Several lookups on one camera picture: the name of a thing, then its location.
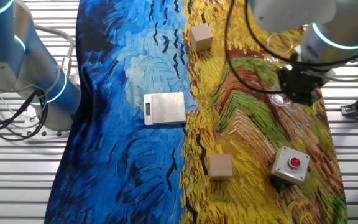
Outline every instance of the black brushstroke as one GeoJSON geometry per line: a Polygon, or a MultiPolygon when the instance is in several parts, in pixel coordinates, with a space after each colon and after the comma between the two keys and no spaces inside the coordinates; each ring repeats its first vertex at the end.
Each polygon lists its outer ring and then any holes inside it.
{"type": "Polygon", "coordinates": [[[88,212],[90,211],[91,209],[90,208],[88,208],[87,210],[85,210],[85,212],[84,212],[84,216],[83,216],[83,218],[82,218],[82,221],[81,221],[81,224],[86,224],[87,222],[87,219],[88,219],[88,212]]]}
{"type": "Polygon", "coordinates": [[[108,166],[109,166],[109,164],[110,164],[110,162],[111,162],[111,159],[112,159],[113,152],[114,152],[114,150],[115,150],[116,148],[117,148],[117,144],[114,144],[114,146],[112,147],[111,152],[110,152],[110,154],[109,154],[109,159],[107,160],[106,168],[105,168],[105,169],[108,168],[108,166]]]}
{"type": "Polygon", "coordinates": [[[164,38],[164,49],[162,50],[162,53],[165,53],[168,50],[168,46],[169,46],[169,38],[164,35],[162,36],[164,38]]]}
{"type": "Polygon", "coordinates": [[[175,71],[176,71],[176,73],[177,73],[177,77],[180,78],[179,71],[178,71],[179,63],[178,63],[178,60],[177,60],[177,56],[178,56],[177,53],[175,53],[175,55],[173,56],[173,61],[175,62],[175,64],[173,65],[173,67],[175,68],[175,71]]]}
{"type": "Polygon", "coordinates": [[[190,205],[188,197],[186,197],[186,208],[193,215],[193,223],[197,223],[197,211],[190,205]]]}
{"type": "Polygon", "coordinates": [[[157,41],[157,38],[155,38],[157,36],[158,32],[157,32],[157,29],[155,29],[155,33],[153,35],[153,39],[154,39],[154,42],[155,44],[158,46],[158,41],[157,41]]]}
{"type": "Polygon", "coordinates": [[[203,23],[206,23],[204,13],[201,14],[201,19],[203,20],[203,23]]]}
{"type": "Polygon", "coordinates": [[[167,16],[167,11],[168,11],[168,8],[165,8],[165,9],[164,9],[165,19],[168,19],[168,16],[167,16]]]}
{"type": "Polygon", "coordinates": [[[164,23],[163,23],[164,25],[167,24],[167,19],[168,19],[167,11],[168,11],[168,8],[165,8],[164,9],[165,20],[164,20],[164,23]]]}
{"type": "Polygon", "coordinates": [[[187,4],[187,11],[189,12],[189,15],[191,15],[191,7],[193,6],[193,1],[190,0],[189,4],[187,4]]]}
{"type": "Polygon", "coordinates": [[[183,64],[185,64],[185,59],[183,59],[183,56],[184,56],[184,54],[185,54],[185,51],[183,50],[183,47],[184,47],[185,45],[184,44],[182,44],[181,46],[180,46],[180,60],[181,60],[181,62],[183,63],[183,64]]]}
{"type": "Polygon", "coordinates": [[[178,0],[174,0],[173,2],[175,4],[175,12],[179,13],[179,5],[178,5],[178,0]]]}
{"type": "Polygon", "coordinates": [[[111,223],[111,222],[109,222],[109,219],[110,219],[111,214],[112,214],[112,211],[109,213],[109,215],[107,215],[107,217],[106,217],[106,219],[104,220],[103,224],[111,223]]]}
{"type": "Polygon", "coordinates": [[[171,155],[172,163],[171,163],[171,167],[169,168],[169,170],[167,172],[167,176],[166,176],[169,191],[172,191],[171,181],[169,180],[169,177],[171,176],[171,174],[174,170],[178,170],[177,162],[173,156],[174,153],[175,153],[175,150],[173,150],[173,152],[172,152],[172,155],[171,155]]]}
{"type": "Polygon", "coordinates": [[[205,165],[206,149],[201,144],[200,135],[197,135],[196,141],[197,141],[197,145],[199,145],[199,147],[201,148],[200,160],[201,160],[201,165],[203,166],[204,174],[208,175],[208,170],[206,169],[206,165],[205,165]]]}
{"type": "Polygon", "coordinates": [[[175,29],[173,35],[175,36],[175,41],[173,42],[173,45],[178,48],[178,40],[179,40],[179,37],[177,36],[177,33],[178,33],[178,29],[175,29]]]}
{"type": "Polygon", "coordinates": [[[152,4],[150,5],[150,14],[149,14],[149,21],[151,22],[152,21],[152,14],[154,12],[153,10],[153,7],[154,7],[154,1],[152,1],[152,4]]]}
{"type": "Polygon", "coordinates": [[[188,137],[186,128],[183,128],[183,133],[185,133],[185,136],[188,137]]]}

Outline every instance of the digital scale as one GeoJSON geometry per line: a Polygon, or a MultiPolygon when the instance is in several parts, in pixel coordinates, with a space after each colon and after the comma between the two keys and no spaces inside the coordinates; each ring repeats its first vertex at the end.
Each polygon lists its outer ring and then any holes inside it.
{"type": "Polygon", "coordinates": [[[177,124],[186,122],[183,93],[144,95],[144,124],[177,124]]]}

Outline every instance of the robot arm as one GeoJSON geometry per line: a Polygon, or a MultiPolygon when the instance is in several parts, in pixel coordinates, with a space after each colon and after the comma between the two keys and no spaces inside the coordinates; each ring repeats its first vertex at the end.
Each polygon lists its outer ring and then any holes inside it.
{"type": "MultiPolygon", "coordinates": [[[[262,28],[272,30],[275,26],[278,27],[275,31],[278,31],[283,30],[282,28],[294,28],[301,23],[312,22],[306,30],[301,45],[291,57],[294,62],[329,63],[345,60],[358,54],[358,0],[253,0],[251,5],[255,21],[262,24],[260,18],[264,20],[262,28]],[[282,6],[284,10],[279,12],[275,2],[285,6],[282,6]],[[319,16],[313,16],[318,8],[323,10],[319,12],[320,19],[319,16]],[[289,16],[282,16],[286,14],[287,9],[290,9],[289,16]],[[287,23],[291,23],[293,27],[286,26],[287,23]]],[[[285,98],[295,103],[312,105],[319,99],[316,88],[328,82],[324,77],[335,76],[332,69],[343,64],[345,63],[324,67],[300,65],[292,65],[292,68],[284,67],[277,72],[279,79],[277,86],[286,93],[285,98]]]]}
{"type": "MultiPolygon", "coordinates": [[[[65,62],[70,63],[70,59],[66,58],[65,62]]],[[[29,83],[47,93],[45,126],[56,131],[69,130],[80,103],[80,89],[68,79],[39,39],[23,1],[0,0],[0,93],[23,89],[29,83]]],[[[35,87],[18,94],[27,99],[34,90],[35,87]]],[[[38,101],[32,106],[41,110],[38,101]]]]}

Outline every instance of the emergency stop button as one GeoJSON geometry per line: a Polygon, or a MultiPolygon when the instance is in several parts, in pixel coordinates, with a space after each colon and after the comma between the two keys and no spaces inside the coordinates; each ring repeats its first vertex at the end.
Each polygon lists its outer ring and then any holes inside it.
{"type": "Polygon", "coordinates": [[[288,165],[292,169],[296,169],[299,166],[301,166],[301,161],[297,157],[292,157],[291,159],[288,160],[288,165]]]}

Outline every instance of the wooden block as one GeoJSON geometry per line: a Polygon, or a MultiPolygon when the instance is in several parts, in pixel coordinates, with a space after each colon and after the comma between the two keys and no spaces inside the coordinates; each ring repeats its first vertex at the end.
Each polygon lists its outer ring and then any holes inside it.
{"type": "Polygon", "coordinates": [[[190,28],[190,40],[193,50],[210,49],[212,47],[213,35],[207,23],[190,28]]]}
{"type": "Polygon", "coordinates": [[[210,180],[228,180],[233,176],[230,154],[215,154],[208,158],[210,180]]]}

